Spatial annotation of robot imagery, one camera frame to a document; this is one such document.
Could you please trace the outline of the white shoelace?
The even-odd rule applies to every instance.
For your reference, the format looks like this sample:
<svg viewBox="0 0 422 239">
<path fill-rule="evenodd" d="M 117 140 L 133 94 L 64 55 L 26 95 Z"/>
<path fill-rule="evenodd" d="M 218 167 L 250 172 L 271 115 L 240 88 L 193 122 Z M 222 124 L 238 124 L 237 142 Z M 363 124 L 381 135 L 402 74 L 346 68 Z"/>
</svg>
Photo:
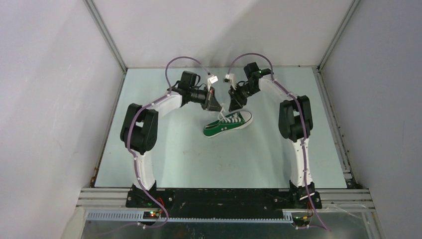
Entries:
<svg viewBox="0 0 422 239">
<path fill-rule="evenodd" d="M 218 113 L 217 121 L 222 123 L 241 123 L 242 118 L 240 117 L 239 112 L 230 113 L 224 115 L 223 113 L 226 112 L 224 106 L 221 106 L 221 110 Z"/>
</svg>

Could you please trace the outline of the green canvas sneaker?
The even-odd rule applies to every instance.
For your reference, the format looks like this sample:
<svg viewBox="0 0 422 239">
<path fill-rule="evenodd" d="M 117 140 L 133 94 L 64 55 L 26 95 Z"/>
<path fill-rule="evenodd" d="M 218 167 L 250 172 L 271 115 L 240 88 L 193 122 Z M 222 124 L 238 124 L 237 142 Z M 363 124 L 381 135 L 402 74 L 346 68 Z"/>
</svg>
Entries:
<svg viewBox="0 0 422 239">
<path fill-rule="evenodd" d="M 252 123 L 253 115 L 250 111 L 241 110 L 237 112 L 239 112 L 242 118 L 241 123 L 222 123 L 216 120 L 203 127 L 203 136 L 212 138 L 227 131 L 244 129 Z"/>
</svg>

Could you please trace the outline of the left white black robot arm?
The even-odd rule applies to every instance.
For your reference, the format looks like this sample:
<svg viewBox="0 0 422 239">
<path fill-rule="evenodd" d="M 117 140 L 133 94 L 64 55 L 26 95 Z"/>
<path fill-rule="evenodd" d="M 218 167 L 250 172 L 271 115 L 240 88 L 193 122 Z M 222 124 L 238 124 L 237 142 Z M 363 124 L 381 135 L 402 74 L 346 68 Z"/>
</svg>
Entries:
<svg viewBox="0 0 422 239">
<path fill-rule="evenodd" d="M 145 207 L 152 207 L 157 202 L 157 193 L 151 190 L 156 179 L 153 175 L 150 151 L 158 138 L 159 118 L 189 102 L 200 104 L 205 111 L 222 110 L 215 97 L 215 88 L 212 87 L 212 84 L 218 81 L 218 77 L 209 74 L 206 86 L 203 88 L 196 85 L 198 78 L 198 74 L 184 71 L 180 80 L 170 86 L 163 96 L 144 106 L 132 103 L 127 108 L 120 140 L 133 156 L 136 183 L 143 188 L 138 195 L 138 201 Z"/>
</svg>

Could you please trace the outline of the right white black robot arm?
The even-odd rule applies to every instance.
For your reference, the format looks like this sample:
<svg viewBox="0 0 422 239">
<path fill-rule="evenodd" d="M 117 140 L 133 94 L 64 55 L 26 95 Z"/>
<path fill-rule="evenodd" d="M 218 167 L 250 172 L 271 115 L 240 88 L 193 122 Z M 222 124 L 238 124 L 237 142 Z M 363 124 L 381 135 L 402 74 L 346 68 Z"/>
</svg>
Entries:
<svg viewBox="0 0 422 239">
<path fill-rule="evenodd" d="M 260 69 L 257 63 L 249 63 L 243 68 L 247 80 L 235 80 L 228 72 L 225 82 L 231 84 L 229 110 L 238 110 L 247 104 L 248 97 L 265 92 L 279 100 L 278 129 L 294 150 L 291 159 L 289 180 L 289 200 L 295 208 L 315 209 L 318 200 L 310 168 L 308 143 L 313 128 L 310 100 L 306 95 L 298 96 L 282 86 L 275 78 L 272 68 Z"/>
</svg>

